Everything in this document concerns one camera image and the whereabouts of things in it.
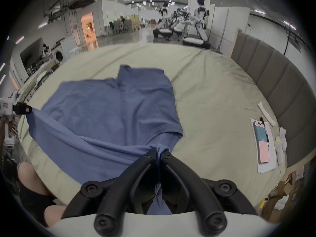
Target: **pink phone case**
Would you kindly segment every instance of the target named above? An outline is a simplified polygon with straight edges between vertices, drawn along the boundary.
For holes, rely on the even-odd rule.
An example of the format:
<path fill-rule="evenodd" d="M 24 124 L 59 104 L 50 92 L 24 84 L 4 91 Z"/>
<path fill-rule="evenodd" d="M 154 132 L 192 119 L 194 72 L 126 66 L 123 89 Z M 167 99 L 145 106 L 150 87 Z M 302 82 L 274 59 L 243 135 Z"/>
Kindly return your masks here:
<path fill-rule="evenodd" d="M 255 126 L 260 126 L 264 128 L 264 125 L 259 122 L 255 122 Z M 266 141 L 259 141 L 259 162 L 266 163 L 269 162 L 269 146 Z"/>

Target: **bed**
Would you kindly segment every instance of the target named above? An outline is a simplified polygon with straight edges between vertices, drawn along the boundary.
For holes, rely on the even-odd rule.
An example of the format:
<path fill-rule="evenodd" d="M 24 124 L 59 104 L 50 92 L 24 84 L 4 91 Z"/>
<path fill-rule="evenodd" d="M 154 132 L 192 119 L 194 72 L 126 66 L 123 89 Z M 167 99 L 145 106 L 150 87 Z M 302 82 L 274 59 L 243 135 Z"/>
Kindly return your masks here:
<path fill-rule="evenodd" d="M 172 154 L 200 177 L 235 182 L 253 206 L 277 186 L 286 162 L 264 174 L 257 172 L 250 121 L 263 116 L 258 108 L 260 101 L 275 121 L 276 117 L 251 77 L 231 58 L 214 52 L 166 44 L 102 47 L 67 61 L 40 87 L 29 105 L 41 109 L 63 81 L 116 77 L 121 64 L 164 70 L 174 88 L 184 131 Z M 278 124 L 271 126 L 271 130 L 275 139 Z M 41 180 L 68 204 L 81 185 L 41 150 L 28 133 L 25 117 L 19 122 L 18 132 Z"/>

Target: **white towel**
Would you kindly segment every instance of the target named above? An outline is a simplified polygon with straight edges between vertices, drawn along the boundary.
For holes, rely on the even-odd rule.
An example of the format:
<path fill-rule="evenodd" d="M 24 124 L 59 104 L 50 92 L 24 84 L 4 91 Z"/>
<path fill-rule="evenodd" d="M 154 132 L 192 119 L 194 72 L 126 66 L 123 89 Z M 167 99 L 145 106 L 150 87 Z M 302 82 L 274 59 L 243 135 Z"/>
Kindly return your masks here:
<path fill-rule="evenodd" d="M 261 110 L 261 112 L 263 113 L 263 115 L 265 116 L 265 118 L 269 121 L 269 123 L 272 126 L 276 125 L 276 122 L 271 118 L 271 116 L 269 115 L 269 113 L 264 109 L 263 105 L 262 105 L 262 101 L 260 101 L 260 103 L 258 104 L 259 109 Z"/>

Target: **white sock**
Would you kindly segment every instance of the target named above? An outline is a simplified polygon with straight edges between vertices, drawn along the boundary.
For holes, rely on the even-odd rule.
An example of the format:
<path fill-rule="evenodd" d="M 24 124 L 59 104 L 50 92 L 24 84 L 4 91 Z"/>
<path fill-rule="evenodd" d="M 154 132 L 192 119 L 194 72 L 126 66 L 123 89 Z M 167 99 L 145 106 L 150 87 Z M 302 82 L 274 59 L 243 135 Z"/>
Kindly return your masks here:
<path fill-rule="evenodd" d="M 280 139 L 282 140 L 282 149 L 283 149 L 283 151 L 286 150 L 286 146 L 287 146 L 286 139 L 285 139 L 285 134 L 286 134 L 286 130 L 283 127 L 281 127 L 280 128 Z"/>
<path fill-rule="evenodd" d="M 282 165 L 284 162 L 284 151 L 282 149 L 283 142 L 279 136 L 276 137 L 275 141 L 275 150 L 276 150 L 276 157 L 277 157 L 277 163 L 279 165 Z"/>

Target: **upholstered headboard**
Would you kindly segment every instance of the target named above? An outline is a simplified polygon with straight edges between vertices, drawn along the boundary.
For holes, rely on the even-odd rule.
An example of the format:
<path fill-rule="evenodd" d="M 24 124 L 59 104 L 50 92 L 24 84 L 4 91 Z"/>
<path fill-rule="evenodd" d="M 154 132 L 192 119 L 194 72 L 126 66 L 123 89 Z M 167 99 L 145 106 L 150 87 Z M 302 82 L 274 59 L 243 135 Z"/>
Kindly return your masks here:
<path fill-rule="evenodd" d="M 288 167 L 316 147 L 316 98 L 302 73 L 265 42 L 238 32 L 231 58 L 261 90 L 287 130 Z"/>

